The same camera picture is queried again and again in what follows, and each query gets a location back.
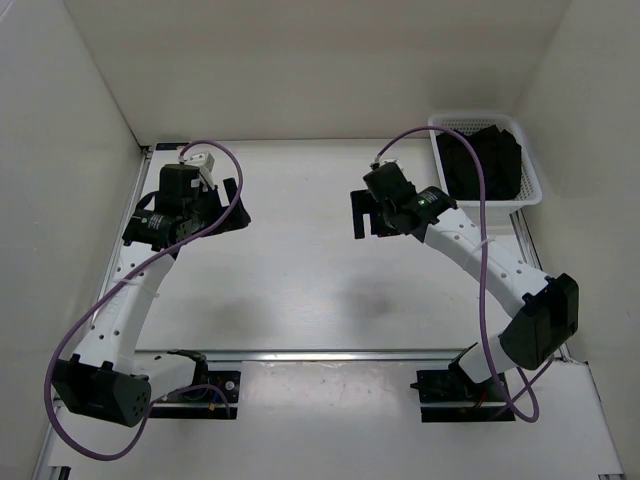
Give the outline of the black shorts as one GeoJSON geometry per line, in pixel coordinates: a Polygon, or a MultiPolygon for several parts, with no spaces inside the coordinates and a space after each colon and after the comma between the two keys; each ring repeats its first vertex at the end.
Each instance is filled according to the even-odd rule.
{"type": "MultiPolygon", "coordinates": [[[[486,199],[515,199],[520,193],[522,177],[522,148],[515,137],[492,125],[465,139],[482,166],[486,199]]],[[[478,200],[479,179],[467,149],[446,133],[438,135],[436,141],[449,195],[456,200],[478,200]]]]}

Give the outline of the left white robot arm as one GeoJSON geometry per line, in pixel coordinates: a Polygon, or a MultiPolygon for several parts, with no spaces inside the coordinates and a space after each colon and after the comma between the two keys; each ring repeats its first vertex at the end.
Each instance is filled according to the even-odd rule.
{"type": "Polygon", "coordinates": [[[206,358],[190,350],[170,350],[136,365],[134,356],[142,327],[159,286],[177,255],[170,253],[144,270],[136,248],[161,252],[209,227],[215,234],[239,230],[251,218],[237,197],[234,179],[217,186],[214,160],[196,154],[163,166],[159,187],[136,204],[123,234],[131,257],[125,272],[135,272],[99,308],[90,332],[70,359],[55,361],[51,383],[67,409],[75,414],[134,427],[149,405],[177,390],[188,400],[206,395],[210,377],[206,358]]]}

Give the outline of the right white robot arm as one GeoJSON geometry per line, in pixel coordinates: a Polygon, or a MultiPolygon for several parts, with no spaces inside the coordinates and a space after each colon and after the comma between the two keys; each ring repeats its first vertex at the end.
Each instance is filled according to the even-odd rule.
{"type": "Polygon", "coordinates": [[[437,187],[422,191],[394,162],[374,167],[365,189],[351,192],[354,236],[410,235],[484,282],[511,321],[486,345],[467,348],[449,368],[460,399],[480,393],[493,372],[538,369],[578,329],[579,287],[567,274],[552,277],[481,236],[478,222],[437,187]]]}

